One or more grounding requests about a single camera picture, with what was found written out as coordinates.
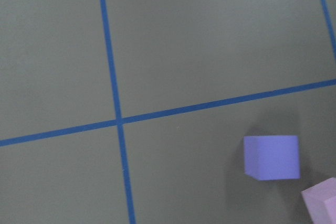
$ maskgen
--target blue tape line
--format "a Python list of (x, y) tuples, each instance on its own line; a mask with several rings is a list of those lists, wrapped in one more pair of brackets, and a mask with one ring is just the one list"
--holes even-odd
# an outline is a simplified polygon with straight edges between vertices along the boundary
[(321, 1), (321, 5), (322, 5), (322, 8), (323, 8), (323, 12), (324, 12), (324, 17), (326, 18), (325, 22), (327, 23), (329, 36), (330, 36), (330, 40), (331, 40), (331, 45), (332, 45), (332, 50), (333, 50), (334, 57), (335, 57), (335, 60), (336, 60), (336, 39), (335, 39), (334, 29), (332, 27), (332, 21), (331, 21), (331, 18), (330, 18), (327, 1), (326, 0), (320, 0), (320, 1)]
[(130, 179), (130, 173), (129, 173), (128, 159), (127, 159), (124, 129), (123, 129), (123, 124), (122, 124), (121, 105), (120, 105), (120, 100), (119, 100), (116, 68), (115, 68), (114, 59), (113, 59), (113, 50), (112, 50), (110, 25), (109, 25), (109, 18), (108, 18), (108, 12), (107, 12), (107, 7), (106, 7), (106, 0), (100, 0), (100, 7), (101, 7), (103, 27), (104, 27), (106, 52), (107, 52), (109, 68), (110, 68), (110, 79), (111, 79), (112, 94), (113, 94), (113, 99), (114, 99), (114, 109), (116, 111), (119, 148), (120, 148), (120, 155), (121, 155), (121, 164), (122, 164), (122, 171), (123, 171), (123, 178), (124, 178), (124, 186), (125, 186), (125, 193), (126, 193), (126, 200), (127, 200), (129, 222), (130, 224), (136, 224), (133, 197), (132, 197), (131, 179)]
[(180, 108), (171, 109), (171, 110), (163, 110), (163, 111), (158, 111), (158, 112), (153, 112), (153, 113), (130, 116), (130, 117), (124, 118), (123, 122), (124, 123), (134, 123), (134, 122), (150, 120), (154, 118), (162, 118), (164, 116), (177, 115), (177, 114), (193, 112), (197, 110), (205, 110), (205, 109), (215, 108), (219, 106), (234, 104), (234, 103), (259, 100), (259, 99), (268, 98), (268, 97), (276, 97), (278, 95), (291, 94), (295, 92), (323, 88), (323, 87), (333, 86), (333, 85), (336, 85), (336, 79), (315, 82), (315, 83), (295, 86), (291, 88), (279, 89), (279, 90), (274, 90), (274, 91), (249, 94), (249, 95), (244, 95), (241, 97), (234, 97), (234, 98), (223, 99), (223, 100), (218, 100), (218, 101), (213, 101), (213, 102), (200, 103), (196, 105), (190, 105), (190, 106), (180, 107)]
[(117, 124), (116, 120), (110, 120), (110, 121), (104, 121), (104, 122), (99, 122), (99, 123), (86, 124), (82, 126), (70, 127), (70, 128), (61, 129), (61, 130), (37, 133), (33, 135), (28, 135), (28, 136), (14, 137), (14, 138), (1, 140), (0, 147), (6, 146), (6, 145), (12, 145), (12, 144), (31, 142), (35, 140), (41, 140), (41, 139), (55, 137), (55, 136), (63, 136), (63, 135), (78, 133), (82, 131), (91, 131), (91, 130), (101, 129), (105, 127), (115, 126), (116, 124)]

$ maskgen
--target blue cube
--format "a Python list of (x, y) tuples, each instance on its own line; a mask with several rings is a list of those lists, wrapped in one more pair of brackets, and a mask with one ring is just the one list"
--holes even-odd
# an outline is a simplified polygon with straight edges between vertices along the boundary
[(297, 136), (245, 136), (245, 174), (257, 180), (300, 178)]

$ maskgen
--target blue tape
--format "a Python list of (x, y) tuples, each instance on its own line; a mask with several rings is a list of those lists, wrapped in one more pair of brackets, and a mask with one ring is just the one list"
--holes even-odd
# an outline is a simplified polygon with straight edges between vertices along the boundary
[(291, 88), (279, 89), (279, 90), (274, 90), (274, 91), (249, 94), (249, 95), (244, 95), (241, 97), (234, 97), (234, 98), (223, 99), (223, 100), (218, 100), (218, 101), (213, 101), (213, 102), (200, 103), (196, 105), (190, 105), (190, 106), (180, 107), (180, 108), (171, 109), (171, 110), (163, 110), (163, 111), (158, 111), (158, 112), (153, 112), (153, 113), (130, 116), (130, 117), (124, 118), (123, 123), (134, 123), (134, 122), (150, 120), (154, 118), (162, 118), (164, 116), (183, 114), (183, 113), (193, 112), (197, 110), (206, 110), (206, 109), (215, 108), (219, 106), (225, 106), (229, 104), (248, 102), (248, 101), (259, 100), (259, 99), (268, 98), (268, 97), (276, 97), (278, 95), (291, 94), (295, 92), (323, 88), (323, 87), (333, 86), (333, 85), (336, 85), (336, 79), (315, 82), (315, 83), (295, 86)]
[(113, 49), (112, 49), (110, 25), (109, 25), (109, 18), (108, 18), (108, 12), (107, 12), (107, 7), (106, 7), (106, 0), (100, 0), (100, 7), (101, 7), (103, 27), (104, 27), (106, 52), (107, 52), (107, 57), (108, 57), (108, 62), (109, 62), (109, 69), (110, 69), (110, 79), (111, 79), (111, 86), (112, 86), (112, 95), (114, 99), (114, 109), (116, 111), (119, 148), (120, 148), (120, 156), (121, 156), (121, 164), (122, 164), (122, 171), (123, 171), (123, 178), (124, 178), (124, 186), (125, 186), (125, 193), (126, 193), (126, 200), (127, 200), (129, 222), (130, 224), (136, 224), (133, 197), (132, 197), (131, 179), (130, 179), (130, 173), (129, 173), (127, 150), (126, 150), (124, 129), (123, 129), (123, 123), (122, 123), (121, 105), (120, 105), (120, 100), (119, 100), (116, 68), (115, 68), (114, 59), (113, 59)]
[(324, 17), (326, 19), (325, 22), (327, 23), (327, 27), (328, 27), (328, 31), (329, 31), (329, 36), (330, 36), (330, 40), (331, 40), (332, 50), (333, 50), (333, 53), (334, 53), (334, 58), (336, 60), (336, 39), (335, 39), (334, 29), (332, 27), (332, 21), (331, 21), (331, 18), (330, 18), (327, 1), (326, 0), (320, 0), (320, 1), (321, 1)]
[(6, 145), (12, 145), (12, 144), (31, 142), (35, 140), (41, 140), (41, 139), (55, 137), (55, 136), (63, 136), (63, 135), (78, 133), (82, 131), (91, 131), (91, 130), (101, 129), (105, 127), (115, 126), (116, 124), (117, 124), (116, 120), (110, 120), (110, 121), (104, 121), (104, 122), (99, 122), (99, 123), (86, 124), (82, 126), (70, 127), (70, 128), (61, 129), (61, 130), (37, 133), (33, 135), (28, 135), (28, 136), (14, 137), (14, 138), (1, 140), (0, 147), (6, 146)]

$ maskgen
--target floor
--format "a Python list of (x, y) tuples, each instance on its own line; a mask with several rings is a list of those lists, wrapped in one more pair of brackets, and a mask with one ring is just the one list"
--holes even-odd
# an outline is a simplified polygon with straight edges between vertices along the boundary
[[(0, 0), (0, 222), (312, 223), (335, 177), (335, 0)], [(244, 175), (295, 134), (301, 179)]]

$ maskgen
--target cube face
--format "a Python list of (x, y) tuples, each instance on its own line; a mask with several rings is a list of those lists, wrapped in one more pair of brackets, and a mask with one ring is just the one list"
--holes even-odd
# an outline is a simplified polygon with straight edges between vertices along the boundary
[(336, 223), (336, 178), (302, 191), (302, 196), (315, 224)]
[(245, 136), (245, 173), (257, 180), (300, 178), (297, 136)]

